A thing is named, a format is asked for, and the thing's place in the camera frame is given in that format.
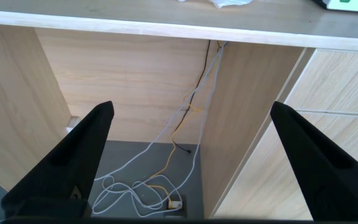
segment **tangled cable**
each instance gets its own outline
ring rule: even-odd
[[[182,198],[180,197],[180,194],[179,194],[179,191],[178,189],[181,188],[186,182],[187,180],[189,179],[189,177],[191,176],[191,174],[193,173],[193,170],[195,168],[195,161],[196,161],[196,157],[197,157],[197,153],[198,153],[198,150],[200,148],[200,142],[201,142],[201,138],[203,136],[203,131],[204,131],[204,125],[205,125],[205,121],[206,121],[206,115],[208,114],[208,108],[209,108],[209,104],[211,102],[211,99],[212,99],[212,95],[216,89],[216,80],[218,78],[218,71],[219,71],[219,68],[220,68],[220,64],[221,64],[221,59],[222,59],[222,56],[223,56],[223,52],[224,52],[224,47],[226,46],[227,43],[225,43],[220,49],[219,49],[219,52],[216,54],[216,56],[213,58],[212,62],[210,63],[209,65],[209,68],[206,72],[206,75],[204,76],[204,78],[202,79],[200,85],[198,85],[198,87],[196,87],[194,89],[194,91],[188,95],[188,97],[186,98],[185,102],[180,106],[180,108],[173,114],[173,116],[170,118],[169,122],[167,123],[167,125],[164,127],[164,129],[161,131],[161,133],[146,147],[145,150],[143,150],[142,152],[138,153],[138,155],[134,156],[131,160],[129,160],[128,162],[126,162],[122,167],[102,176],[102,177],[98,177],[96,178],[94,181],[98,181],[98,180],[103,180],[102,181],[102,186],[103,186],[103,191],[100,192],[100,194],[96,197],[96,200],[94,201],[93,203],[93,206],[92,206],[92,210],[93,210],[93,213],[94,214],[101,214],[101,213],[104,213],[105,211],[109,210],[111,207],[115,206],[115,204],[118,203],[118,201],[120,201],[120,199],[122,199],[122,197],[125,195],[125,194],[131,194],[132,196],[132,204],[135,208],[135,211],[136,213],[138,214],[138,216],[140,217],[148,217],[148,216],[151,216],[151,215],[155,215],[155,214],[158,214],[158,213],[165,213],[165,212],[173,212],[173,211],[176,211],[178,210],[177,209],[171,209],[171,210],[161,210],[161,211],[156,211],[156,212],[150,212],[146,215],[142,215],[139,213],[138,211],[138,208],[135,204],[135,200],[137,201],[137,203],[144,207],[144,208],[148,208],[148,209],[151,209],[151,210],[158,210],[158,209],[161,209],[162,208],[162,205],[163,203],[166,201],[166,200],[170,200],[170,196],[172,193],[176,192],[176,194],[179,195],[179,198],[180,198],[180,201],[182,202]],[[182,108],[185,106],[185,105],[189,105],[188,104],[188,101],[190,100],[191,96],[193,96],[205,83],[205,80],[206,78],[208,77],[210,71],[212,70],[214,64],[217,62],[217,65],[216,65],[216,71],[215,71],[215,78],[214,78],[214,85],[213,85],[213,89],[212,89],[212,92],[211,94],[209,95],[207,101],[206,101],[206,104],[205,104],[205,107],[204,107],[204,115],[203,115],[203,120],[202,120],[202,123],[201,123],[201,129],[200,129],[200,136],[198,138],[198,143],[197,143],[197,148],[196,148],[196,151],[195,151],[195,154],[194,154],[194,157],[193,157],[193,165],[191,167],[191,170],[189,172],[189,174],[187,175],[186,179],[178,186],[178,187],[175,187],[171,181],[164,175],[162,174],[159,174],[160,172],[156,173],[155,175],[149,177],[148,179],[144,180],[144,181],[136,181],[132,184],[132,186],[128,186],[127,184],[124,184],[124,183],[121,183],[121,182],[115,182],[115,179],[114,177],[112,176],[113,174],[115,174],[116,172],[122,170],[123,168],[125,168],[128,164],[130,164],[132,161],[134,161],[135,159],[137,159],[139,156],[141,156],[143,153],[147,152],[151,145],[154,144],[154,142],[167,130],[167,128],[169,127],[169,125],[171,124],[171,122],[173,121],[174,117],[182,110]],[[110,184],[109,186],[105,186],[105,181],[107,179],[112,179],[112,184]],[[168,193],[165,188],[161,187],[161,186],[156,186],[156,185],[147,185],[147,182],[152,180],[152,179],[157,179],[157,178],[163,178],[165,179],[173,188],[172,191],[170,191],[170,193]],[[117,186],[121,186],[121,187],[125,187],[125,190],[113,190],[114,187],[117,187]],[[137,195],[135,189],[138,189],[140,187],[146,187],[148,188],[149,190],[151,190],[153,193],[156,194],[156,196],[158,197],[159,199],[159,202],[158,203],[155,203],[155,204],[151,204],[151,205],[146,205],[144,202],[141,201],[140,197]],[[165,198],[162,198],[158,192],[156,190],[153,189],[153,187],[159,187],[159,188],[162,188],[165,190],[165,192],[167,193],[167,196]],[[102,202],[109,194],[120,194],[120,196],[115,199],[115,201],[112,202],[112,204],[110,204],[107,208],[101,210],[101,211],[96,211],[96,207],[100,204],[100,202]]]

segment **wood grain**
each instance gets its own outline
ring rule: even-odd
[[[301,114],[358,161],[358,117]],[[311,220],[274,125],[216,213],[217,217]]]
[[[190,94],[201,75],[208,41],[70,30],[36,30],[73,116],[83,118],[111,100],[116,114],[110,140],[151,142]],[[211,44],[209,60],[216,55]],[[204,108],[213,76],[193,104]],[[170,142],[184,107],[157,142]],[[202,113],[175,136],[195,144]]]
[[[33,28],[0,26],[0,185],[9,190],[71,118]]]
[[[229,43],[201,143],[204,216],[224,196],[303,49]]]
[[[358,52],[318,49],[286,103],[299,110],[358,113]]]
[[[0,24],[358,50],[358,13],[310,0],[222,9],[205,0],[0,0]]]

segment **wooden desk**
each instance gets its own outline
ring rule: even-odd
[[[205,217],[310,218],[269,109],[288,103],[358,159],[358,13],[309,0],[0,0],[0,184],[102,101],[116,109],[109,139],[152,141],[194,89],[208,39],[207,64],[230,43],[201,144]],[[196,143],[201,119],[177,142]]]

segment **drawer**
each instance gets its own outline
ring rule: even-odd
[[[302,114],[358,161],[358,118]],[[311,220],[311,215],[285,154],[270,123],[243,167],[217,217]]]
[[[358,52],[317,49],[286,104],[298,110],[358,113]]]

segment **electronic device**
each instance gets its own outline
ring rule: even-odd
[[[313,0],[313,1],[325,9],[358,12],[358,0]]]

